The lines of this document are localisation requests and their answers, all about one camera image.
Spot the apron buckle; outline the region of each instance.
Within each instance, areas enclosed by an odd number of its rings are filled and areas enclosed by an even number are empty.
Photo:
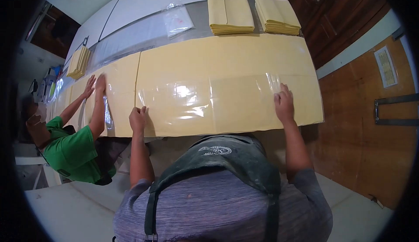
[[[148,236],[151,236],[151,235],[145,234],[144,242],[154,242],[154,241],[157,241],[157,239],[158,239],[157,234],[153,234],[153,239],[152,240],[149,240]]]

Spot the wooden floor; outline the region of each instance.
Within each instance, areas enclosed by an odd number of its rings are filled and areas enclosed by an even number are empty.
[[[374,52],[387,46],[398,84],[383,87]],[[374,123],[374,100],[415,93],[400,40],[380,44],[319,80],[325,122],[302,127],[315,170],[395,209],[409,177],[416,127]],[[418,118],[417,103],[380,107],[380,118]]]

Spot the wooden cabinet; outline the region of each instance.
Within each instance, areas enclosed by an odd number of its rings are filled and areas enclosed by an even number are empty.
[[[390,9],[385,0],[289,0],[316,69],[367,32]]]

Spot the gray t-shirt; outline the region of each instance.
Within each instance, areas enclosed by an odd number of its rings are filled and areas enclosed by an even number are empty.
[[[113,219],[118,242],[144,241],[144,216],[151,183],[141,179],[125,192]],[[229,171],[182,180],[158,198],[158,241],[244,241],[264,239],[267,195]],[[278,241],[325,242],[332,212],[312,169],[299,171],[293,184],[281,182]]]

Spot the green shirt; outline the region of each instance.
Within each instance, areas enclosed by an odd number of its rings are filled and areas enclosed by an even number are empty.
[[[101,178],[97,163],[93,160],[98,156],[93,142],[92,131],[85,126],[75,134],[69,135],[62,129],[60,116],[46,124],[51,138],[58,138],[45,147],[44,158],[58,173],[73,181],[95,183]],[[109,170],[113,177],[116,169]]]

